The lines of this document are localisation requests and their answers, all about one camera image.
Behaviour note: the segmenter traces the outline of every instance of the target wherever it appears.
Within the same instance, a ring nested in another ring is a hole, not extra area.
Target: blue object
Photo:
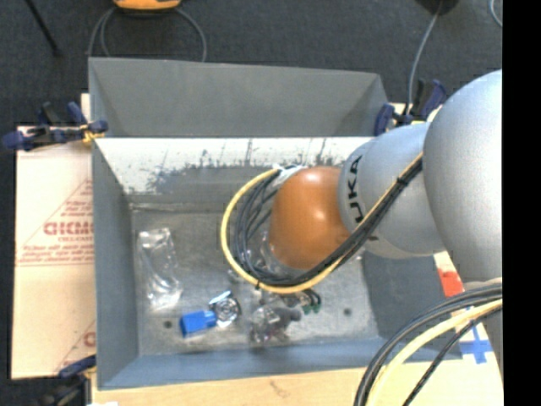
[[[96,366],[96,356],[91,355],[86,358],[80,359],[77,362],[74,362],[67,367],[64,367],[58,372],[58,377],[61,379],[68,379],[70,377],[76,376],[79,373],[88,370],[89,368]]]
[[[413,120],[426,122],[430,114],[443,104],[446,98],[445,87],[438,80],[432,80],[429,84],[420,80],[417,97],[408,112],[407,105],[403,114],[397,114],[391,104],[383,104],[375,118],[374,136],[382,135],[392,119],[396,120],[397,127],[409,125]]]
[[[38,112],[38,125],[28,129],[27,135],[22,131],[12,131],[2,137],[3,145],[14,151],[31,151],[46,145],[57,145],[69,141],[88,140],[89,137],[103,134],[108,130],[105,120],[88,123],[80,107],[75,102],[68,104],[70,119],[68,128],[55,128],[52,120],[58,121],[58,116],[49,102],[46,102]]]
[[[187,313],[183,315],[178,322],[178,324],[180,325],[180,330],[183,333],[183,337],[187,337],[190,334],[212,328],[216,326],[216,323],[216,313],[210,310],[201,310],[194,311],[193,313]]]
[[[471,342],[460,342],[460,349],[463,354],[472,354],[476,364],[484,364],[487,362],[484,354],[492,352],[492,347],[489,340],[481,339],[476,326],[473,327],[472,332],[474,340]]]
[[[385,103],[381,106],[375,118],[374,136],[382,135],[386,131],[394,114],[395,108],[391,104]]]

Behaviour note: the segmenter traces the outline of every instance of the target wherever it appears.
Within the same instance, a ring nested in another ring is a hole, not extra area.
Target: clear plastic bag
[[[145,294],[152,310],[175,306],[183,292],[180,263],[168,228],[143,231],[137,238],[137,256],[145,275]]]

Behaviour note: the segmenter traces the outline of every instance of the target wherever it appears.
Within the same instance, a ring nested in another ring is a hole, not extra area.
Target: black wire
[[[336,268],[349,261],[350,258],[364,245],[369,236],[380,224],[380,221],[390,209],[392,203],[413,180],[413,178],[422,170],[422,168],[422,158],[419,158],[399,179],[395,181],[387,196],[380,203],[378,203],[369,218],[366,218],[363,224],[358,227],[346,239],[346,241],[344,241],[335,251],[328,255],[317,266],[298,275],[295,278],[280,276],[273,272],[264,271],[263,269],[254,266],[248,251],[248,236],[250,235],[250,232],[249,228],[247,228],[248,220],[246,219],[246,216],[251,215],[250,212],[253,212],[255,200],[260,197],[262,192],[265,191],[266,187],[277,177],[277,175],[274,174],[256,184],[251,193],[246,195],[247,200],[241,207],[236,222],[235,235],[233,237],[233,254],[236,255],[237,262],[246,272],[265,284],[286,288],[306,283],[339,259],[342,258],[337,264]],[[261,206],[262,205],[256,207],[256,211],[260,211]]]
[[[417,72],[417,66],[418,66],[419,60],[421,59],[421,54],[423,53],[423,49],[424,49],[424,46],[426,45],[426,41],[429,39],[430,33],[432,32],[432,29],[434,28],[434,24],[436,23],[436,20],[440,16],[440,11],[441,11],[441,8],[443,7],[443,2],[444,0],[440,0],[440,3],[438,4],[438,8],[434,12],[432,19],[430,20],[429,26],[424,32],[423,38],[421,39],[421,44],[419,45],[417,53],[415,54],[415,58],[413,59],[412,69],[409,74],[409,80],[407,82],[407,104],[404,107],[404,111],[402,113],[404,115],[409,114],[411,111],[411,107],[413,106],[413,79],[415,78],[415,73]]]
[[[457,331],[455,335],[449,339],[447,344],[441,349],[441,351],[438,353],[438,355],[434,358],[432,363],[430,364],[429,368],[424,372],[424,374],[421,376],[417,384],[415,385],[415,388],[410,392],[410,394],[407,396],[406,400],[404,400],[404,403],[402,406],[409,406],[409,404],[412,403],[412,401],[417,397],[417,395],[421,392],[423,387],[426,385],[427,381],[429,381],[430,377],[434,374],[438,366],[443,361],[443,358],[449,353],[449,351],[455,347],[455,345],[460,341],[462,337],[464,337],[468,332],[470,332],[474,326],[478,325],[481,321],[484,321],[494,315],[495,313],[498,313],[501,311],[501,308],[495,309],[487,313],[486,315],[481,315],[470,322],[468,322],[460,331]]]
[[[363,406],[366,404],[370,389],[374,385],[376,376],[380,372],[381,367],[394,350],[395,346],[412,332],[418,333],[421,328],[425,328],[432,321],[441,321],[450,313],[462,310],[471,305],[482,305],[488,302],[493,302],[500,299],[503,294],[502,284],[492,284],[481,288],[463,292],[453,297],[446,299],[435,305],[432,309],[421,313],[418,317],[412,319],[400,331],[398,331],[387,343],[378,351],[378,353],[370,361],[367,370],[364,372],[357,394],[355,396],[355,406]]]
[[[111,18],[112,14],[115,11],[117,11],[116,7],[108,9],[96,22],[96,25],[94,26],[94,29],[92,30],[92,33],[90,34],[89,46],[86,50],[86,54],[88,57],[90,57],[93,53],[94,45],[96,42],[96,36],[98,35],[98,33],[100,34],[101,50],[104,52],[104,54],[107,57],[111,56],[111,53],[109,52],[109,48],[107,47],[105,33],[106,33],[107,23],[109,22],[109,19]],[[182,9],[175,8],[174,11],[180,16],[182,16],[184,19],[186,19],[199,35],[199,39],[201,41],[201,47],[203,49],[202,55],[201,55],[201,62],[205,62],[206,57],[207,57],[207,44],[206,44],[205,33],[203,32],[199,24],[197,24],[195,19],[193,19],[188,14],[186,14],[186,12],[184,12]]]
[[[503,28],[504,24],[501,21],[501,19],[498,18],[498,15],[496,15],[496,11],[494,9],[495,1],[496,0],[489,0],[489,11],[490,11],[490,14],[492,15],[492,18],[494,18],[494,21],[496,22],[496,24]]]

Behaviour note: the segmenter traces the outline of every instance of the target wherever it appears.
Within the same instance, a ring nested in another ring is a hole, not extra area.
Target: yellow cable
[[[463,323],[466,323],[470,319],[475,319],[482,315],[489,313],[492,310],[503,305],[502,299],[497,299],[496,301],[489,302],[488,304],[480,305],[479,307],[466,310],[459,315],[455,315],[452,318],[441,322],[439,325],[436,325],[429,330],[423,332],[418,337],[415,337],[410,343],[406,345],[396,356],[391,360],[391,362],[378,374],[372,389],[370,389],[369,396],[365,406],[375,405],[377,397],[380,395],[381,388],[385,385],[385,382],[391,377],[391,375],[396,371],[396,369],[402,364],[406,359],[412,356],[417,350],[422,348],[426,343],[444,332],[449,331],[452,328],[460,326]]]
[[[410,162],[410,164],[404,169],[404,171],[400,174],[399,179],[402,178],[412,167],[413,165],[423,156],[423,153],[420,152],[415,159]],[[229,218],[232,215],[233,210],[235,209],[235,206],[237,205],[238,201],[245,195],[252,187],[254,187],[258,182],[272,176],[275,173],[278,173],[279,169],[271,169],[267,170],[266,172],[263,172],[262,174],[259,174],[255,178],[248,181],[244,186],[233,196],[229,204],[227,205],[227,208],[224,212],[223,218],[221,220],[221,227],[220,227],[220,243],[221,243],[221,249],[224,253],[224,256],[227,259],[227,262],[229,265],[231,265],[232,269],[244,280],[247,282],[253,284],[254,286],[257,286],[259,288],[262,288],[264,290],[267,290],[268,292],[272,292],[275,294],[294,294],[296,292],[301,292],[307,288],[312,288],[317,283],[324,280],[331,272],[333,272],[336,267],[342,262],[345,255],[342,257],[339,257],[336,259],[331,265],[328,265],[325,269],[321,270],[321,272],[317,275],[315,275],[313,278],[310,278],[308,281],[304,283],[297,284],[295,286],[283,286],[283,287],[277,287],[272,286],[270,284],[263,283],[256,277],[252,277],[249,275],[235,260],[235,257],[233,256],[231,250],[229,249],[229,244],[227,243],[227,224],[229,223]],[[372,208],[368,211],[368,213],[364,216],[364,219],[357,225],[355,230],[362,227],[372,216],[372,213],[375,211],[375,209],[378,207],[380,202],[391,192],[391,189],[393,188],[394,184],[392,184],[387,191],[380,197],[380,199],[372,206]]]

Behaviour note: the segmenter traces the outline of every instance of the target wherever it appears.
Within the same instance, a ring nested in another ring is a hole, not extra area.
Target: blue tape
[[[482,340],[479,336],[477,327],[472,328],[473,341],[460,342],[462,354],[472,354],[477,364],[485,364],[487,358],[484,354],[492,352],[492,346],[489,340]]]

